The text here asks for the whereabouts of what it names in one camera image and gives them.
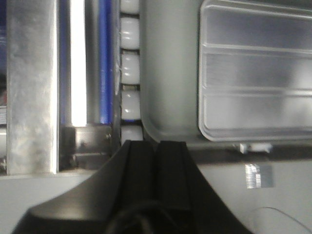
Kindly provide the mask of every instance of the stainless steel bar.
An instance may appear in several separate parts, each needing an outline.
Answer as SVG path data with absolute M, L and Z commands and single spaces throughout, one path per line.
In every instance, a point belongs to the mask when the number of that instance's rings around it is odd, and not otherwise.
M 7 1 L 9 175 L 58 169 L 58 4 Z
M 120 120 L 121 120 L 121 88 L 120 88 L 120 2 L 112 1 L 112 35 L 113 35 L 113 77 L 114 77 L 114 97 L 113 97 L 113 128 L 112 128 L 112 153 L 120 148 Z
M 100 123 L 99 0 L 85 0 L 87 123 Z

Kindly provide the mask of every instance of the metal plate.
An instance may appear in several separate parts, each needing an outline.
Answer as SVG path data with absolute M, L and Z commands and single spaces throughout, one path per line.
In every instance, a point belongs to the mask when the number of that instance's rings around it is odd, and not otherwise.
M 8 174 L 56 173 L 58 0 L 10 0 Z

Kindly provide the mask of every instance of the gray surface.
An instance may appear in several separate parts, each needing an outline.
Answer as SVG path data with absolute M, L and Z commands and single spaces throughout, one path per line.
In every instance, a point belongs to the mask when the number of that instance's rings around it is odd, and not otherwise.
M 233 214 L 255 234 L 312 233 L 312 161 L 263 162 L 271 188 L 247 189 L 245 164 L 199 165 Z
M 7 1 L 8 173 L 55 173 L 57 0 Z
M 0 177 L 1 234 L 10 234 L 28 208 L 61 195 L 90 175 L 91 173 Z

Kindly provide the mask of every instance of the plastic container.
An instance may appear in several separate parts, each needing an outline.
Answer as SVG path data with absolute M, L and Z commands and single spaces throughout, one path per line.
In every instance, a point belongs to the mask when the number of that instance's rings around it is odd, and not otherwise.
M 210 140 L 312 137 L 312 11 L 206 0 L 199 128 Z
M 186 141 L 192 149 L 311 138 L 311 11 L 205 1 L 201 28 L 209 22 L 206 35 L 214 45 L 209 60 L 198 64 L 198 49 L 206 45 L 198 38 L 202 3 L 141 1 L 140 92 L 146 132 L 156 141 Z M 209 12 L 213 5 L 224 7 Z M 210 95 L 204 78 L 214 85 Z M 233 92 L 240 96 L 231 96 Z M 205 96 L 210 99 L 206 105 Z

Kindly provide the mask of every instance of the blue panel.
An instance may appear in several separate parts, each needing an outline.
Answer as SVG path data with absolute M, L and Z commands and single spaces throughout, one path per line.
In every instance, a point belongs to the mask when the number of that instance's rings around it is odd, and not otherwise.
M 0 0 L 0 74 L 6 74 L 6 0 Z
M 60 122 L 61 124 L 69 123 L 70 113 L 67 104 L 70 102 L 69 93 L 69 68 L 68 68 L 68 40 L 69 40 L 69 9 L 68 0 L 61 0 L 59 3 L 59 76 L 60 76 Z
M 99 1 L 99 18 L 100 122 L 110 124 L 113 119 L 111 0 Z

